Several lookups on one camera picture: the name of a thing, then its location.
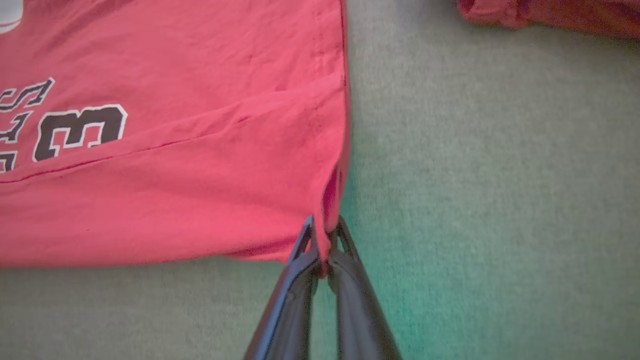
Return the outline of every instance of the printed number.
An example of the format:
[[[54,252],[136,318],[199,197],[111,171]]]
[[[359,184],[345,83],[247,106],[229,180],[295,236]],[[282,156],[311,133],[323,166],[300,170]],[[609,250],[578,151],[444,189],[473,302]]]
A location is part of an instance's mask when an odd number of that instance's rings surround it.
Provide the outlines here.
[[[16,155],[17,151],[0,151],[0,174],[13,170]]]
[[[98,139],[87,144],[89,147],[122,138],[127,112],[119,104],[46,113],[38,126],[38,143],[33,151],[33,161],[53,158],[60,151],[53,145],[54,134],[65,133],[63,148],[84,145],[84,134],[89,127],[99,127]]]

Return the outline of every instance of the red fabric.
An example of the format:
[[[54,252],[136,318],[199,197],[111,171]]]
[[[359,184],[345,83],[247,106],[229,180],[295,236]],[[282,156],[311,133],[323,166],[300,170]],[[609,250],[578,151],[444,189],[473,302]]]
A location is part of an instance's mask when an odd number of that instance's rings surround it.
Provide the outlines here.
[[[338,0],[25,2],[0,35],[0,266],[285,261],[311,213],[326,257],[342,20]]]
[[[521,28],[532,22],[640,38],[640,0],[458,0],[469,22]]]

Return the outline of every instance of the t-shirt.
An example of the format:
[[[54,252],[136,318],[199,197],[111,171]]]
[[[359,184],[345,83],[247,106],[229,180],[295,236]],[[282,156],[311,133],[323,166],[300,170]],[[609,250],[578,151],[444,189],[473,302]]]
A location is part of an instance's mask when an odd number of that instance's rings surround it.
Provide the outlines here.
[[[458,10],[477,24],[521,28],[539,22],[640,39],[640,0],[458,0]]]
[[[0,34],[0,266],[324,258],[349,154],[339,0],[26,1]]]

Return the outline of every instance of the gray carpet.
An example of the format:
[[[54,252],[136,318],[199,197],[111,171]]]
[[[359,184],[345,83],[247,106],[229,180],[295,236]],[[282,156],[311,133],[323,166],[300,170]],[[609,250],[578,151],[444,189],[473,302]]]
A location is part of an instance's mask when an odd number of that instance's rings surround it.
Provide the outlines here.
[[[405,359],[640,358],[640,45],[348,0],[342,213]],[[281,266],[0,270],[0,359],[240,359]],[[322,283],[312,358],[335,359]]]

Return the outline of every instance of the white outline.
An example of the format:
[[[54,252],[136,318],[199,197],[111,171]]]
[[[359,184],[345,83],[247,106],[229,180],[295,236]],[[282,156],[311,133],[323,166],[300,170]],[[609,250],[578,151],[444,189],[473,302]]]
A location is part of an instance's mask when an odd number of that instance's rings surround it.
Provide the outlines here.
[[[0,131],[0,133],[11,133],[13,131],[13,129],[15,129],[16,126],[18,126],[18,124],[20,124],[20,121],[16,121],[16,119],[18,118],[18,116],[20,115],[27,115],[24,120],[22,121],[22,126],[20,126],[20,129],[18,129],[18,131],[15,132],[15,140],[14,141],[9,141],[8,136],[7,137],[0,137],[0,142],[4,142],[4,143],[17,143],[18,142],[18,136],[20,135],[20,130],[22,130],[22,128],[24,127],[24,123],[27,122],[27,119],[29,118],[29,116],[31,116],[31,114],[33,113],[33,110],[31,111],[27,111],[25,113],[19,113],[18,115],[14,116],[13,120],[11,120],[9,122],[9,124],[14,124],[12,126],[11,129],[7,130],[7,131]]]
[[[11,170],[15,169],[15,163],[17,162],[18,159],[18,152],[17,151],[0,151],[0,155],[4,155],[4,154],[13,154],[13,167]],[[7,171],[6,169],[6,159],[0,159],[0,164],[2,164],[2,167],[0,167],[0,174],[4,174]]]
[[[13,97],[13,95],[15,94],[15,91],[16,91],[16,90],[18,90],[18,89],[16,89],[16,88],[13,88],[13,89],[6,89],[5,91],[3,91],[3,92],[0,94],[0,100],[2,100],[2,99],[3,99],[3,97]]]
[[[124,134],[124,127],[127,123],[127,116],[129,116],[129,114],[127,114],[127,112],[124,110],[124,108],[122,107],[122,105],[120,104],[107,104],[107,105],[102,105],[102,106],[87,106],[86,108],[83,108],[82,111],[78,111],[78,110],[68,110],[68,111],[52,111],[49,113],[45,113],[44,115],[42,115],[42,118],[40,119],[40,122],[38,123],[38,141],[36,142],[35,147],[33,148],[33,155],[31,156],[31,159],[33,160],[33,162],[38,162],[38,160],[36,159],[36,151],[38,150],[38,144],[40,143],[40,140],[42,139],[42,122],[44,121],[44,119],[46,119],[48,116],[62,116],[62,115],[69,115],[69,114],[74,114],[76,116],[77,119],[80,119],[80,117],[82,116],[82,114],[85,111],[95,111],[95,110],[102,110],[105,108],[117,108],[118,111],[120,111],[120,114],[122,114],[122,120],[120,121],[120,130],[118,132],[118,140],[122,138],[122,135]],[[104,127],[104,121],[103,122],[90,122],[88,124],[85,124],[83,126],[83,130],[82,130],[82,136],[80,137],[80,141],[77,143],[72,143],[70,145],[67,145],[67,140],[69,138],[69,132],[71,131],[71,127],[59,127],[57,129],[53,129],[53,132],[51,134],[51,142],[49,143],[49,150],[53,150],[55,152],[55,155],[53,156],[54,158],[58,156],[58,153],[60,152],[60,145],[53,145],[53,140],[55,139],[55,134],[64,131],[65,132],[65,141],[62,143],[62,148],[63,149],[68,149],[71,147],[82,147],[84,145],[84,135],[86,134],[86,130],[89,127],[93,127],[93,126],[99,126],[100,130],[98,132],[98,139],[96,141],[92,141],[89,142],[87,144],[87,147],[93,147],[95,145],[100,145],[102,144],[102,140],[100,140],[102,138],[102,129]]]
[[[40,95],[40,92],[43,90],[43,86],[46,85],[47,82],[49,82],[49,80],[51,80],[51,85],[49,85],[49,87],[45,89],[45,92],[42,93],[42,95]],[[42,100],[40,100],[40,102],[36,102],[34,104],[28,104],[29,101],[33,100],[33,99],[31,99],[31,100],[27,101],[27,104],[24,105],[23,108],[29,108],[31,106],[38,106],[38,105],[42,104],[44,102],[44,99],[47,97],[47,94],[51,91],[51,88],[53,88],[53,85],[55,85],[55,84],[56,84],[56,81],[53,80],[53,78],[49,77],[49,79],[47,79],[46,81],[43,81],[41,83],[25,86],[22,89],[22,91],[18,94],[18,96],[16,97],[16,99],[13,102],[17,101],[18,98],[22,95],[22,93],[25,90],[27,90],[28,88],[35,88],[35,90],[32,90],[32,91],[28,92],[22,99],[20,99],[19,102],[15,103],[15,104],[14,103],[11,103],[11,104],[2,104],[2,103],[0,103],[0,106],[11,106],[11,108],[8,109],[8,110],[0,109],[0,113],[8,113],[8,112],[11,112],[11,111],[17,109],[20,106],[20,104],[22,102],[24,102],[29,97],[30,94],[38,94],[38,96],[36,96],[36,97],[41,97]],[[9,91],[13,90],[12,94],[9,95],[10,97],[13,97],[15,95],[15,89],[7,89],[7,90],[9,90]]]

